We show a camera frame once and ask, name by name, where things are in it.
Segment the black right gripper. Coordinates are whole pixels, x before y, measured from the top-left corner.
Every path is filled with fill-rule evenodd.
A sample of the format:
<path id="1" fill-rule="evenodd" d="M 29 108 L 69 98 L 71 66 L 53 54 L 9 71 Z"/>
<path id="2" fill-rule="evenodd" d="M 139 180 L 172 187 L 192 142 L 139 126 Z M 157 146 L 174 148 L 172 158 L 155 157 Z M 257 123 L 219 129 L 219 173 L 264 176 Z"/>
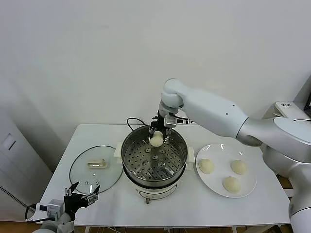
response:
<path id="1" fill-rule="evenodd" d="M 149 135 L 153 135 L 156 131 L 164 134 L 164 143 L 168 143 L 172 130 L 165 126 L 165 117 L 170 116 L 169 113 L 158 110 L 157 115 L 152 118 L 149 126 Z"/>

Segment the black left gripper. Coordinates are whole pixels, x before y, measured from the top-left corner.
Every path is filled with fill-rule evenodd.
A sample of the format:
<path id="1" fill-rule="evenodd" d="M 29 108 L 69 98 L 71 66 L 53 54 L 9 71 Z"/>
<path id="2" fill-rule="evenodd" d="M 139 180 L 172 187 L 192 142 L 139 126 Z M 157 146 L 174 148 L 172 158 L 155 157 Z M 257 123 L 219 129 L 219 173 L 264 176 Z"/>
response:
<path id="1" fill-rule="evenodd" d="M 80 208 L 86 208 L 86 202 L 88 205 L 92 205 L 98 200 L 100 185 L 84 198 L 83 194 L 74 193 L 78 184 L 79 182 L 76 182 L 69 188 L 65 188 L 64 191 L 65 213 L 68 215 L 75 215 Z"/>

